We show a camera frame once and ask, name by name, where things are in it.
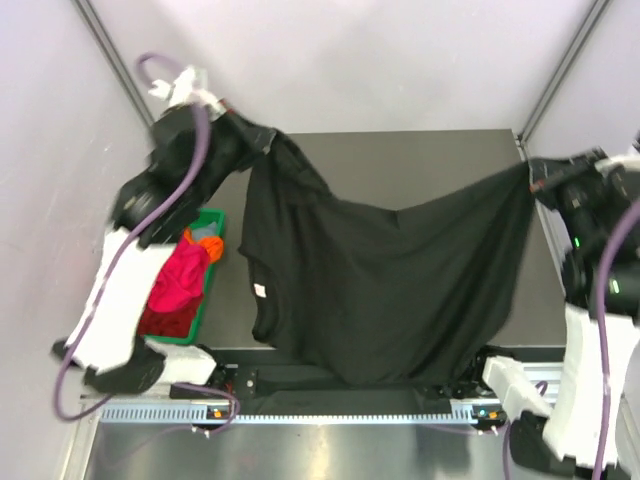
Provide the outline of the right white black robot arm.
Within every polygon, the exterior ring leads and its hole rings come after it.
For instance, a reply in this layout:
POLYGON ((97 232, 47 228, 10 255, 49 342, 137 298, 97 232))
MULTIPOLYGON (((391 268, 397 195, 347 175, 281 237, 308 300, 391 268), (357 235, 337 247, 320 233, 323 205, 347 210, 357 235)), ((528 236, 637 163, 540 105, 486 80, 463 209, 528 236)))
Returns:
POLYGON ((507 418, 513 461, 564 478, 628 479, 616 423, 629 362, 639 344, 639 152, 599 149, 530 160, 530 191, 557 212, 564 252, 566 345, 553 404, 523 363, 490 356, 467 370, 476 394, 494 393, 507 418))

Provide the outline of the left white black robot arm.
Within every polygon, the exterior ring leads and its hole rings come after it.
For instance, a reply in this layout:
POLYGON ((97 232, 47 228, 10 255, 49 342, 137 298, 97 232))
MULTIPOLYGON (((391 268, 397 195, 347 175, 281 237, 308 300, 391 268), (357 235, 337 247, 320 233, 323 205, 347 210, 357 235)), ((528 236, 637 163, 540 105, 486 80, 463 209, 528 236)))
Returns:
POLYGON ((277 136, 275 128, 228 106, 216 112, 183 104, 154 122, 147 167, 116 195, 82 316, 72 333, 52 347, 61 362, 56 394, 75 367, 97 392, 138 395, 169 382, 169 365, 179 358, 192 365, 184 381, 203 395, 224 390, 227 374, 210 355, 197 347, 162 352, 138 336, 137 323, 178 235, 230 174, 267 156, 277 136))

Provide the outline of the black t shirt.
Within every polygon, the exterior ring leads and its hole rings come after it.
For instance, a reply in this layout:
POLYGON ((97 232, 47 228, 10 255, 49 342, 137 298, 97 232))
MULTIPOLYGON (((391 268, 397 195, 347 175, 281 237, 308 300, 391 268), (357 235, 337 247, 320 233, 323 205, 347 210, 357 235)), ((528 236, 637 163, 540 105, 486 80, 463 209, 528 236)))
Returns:
POLYGON ((334 195, 284 134, 249 178, 256 341, 351 385, 446 384, 512 310, 534 201, 523 163, 401 210, 334 195))

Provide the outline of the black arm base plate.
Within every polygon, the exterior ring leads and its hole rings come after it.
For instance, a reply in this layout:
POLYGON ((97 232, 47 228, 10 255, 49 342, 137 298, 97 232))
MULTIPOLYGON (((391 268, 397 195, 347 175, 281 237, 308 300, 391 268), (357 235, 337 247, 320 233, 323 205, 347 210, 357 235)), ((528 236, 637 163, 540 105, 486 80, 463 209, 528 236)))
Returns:
POLYGON ((463 399, 489 390, 482 380, 486 361, 508 352, 494 345, 482 347, 462 373, 448 381, 429 382, 411 377, 355 385, 321 367, 302 363, 273 349, 212 349, 203 347, 217 362, 208 385, 220 387, 240 399, 266 397, 277 392, 409 390, 427 398, 463 399))

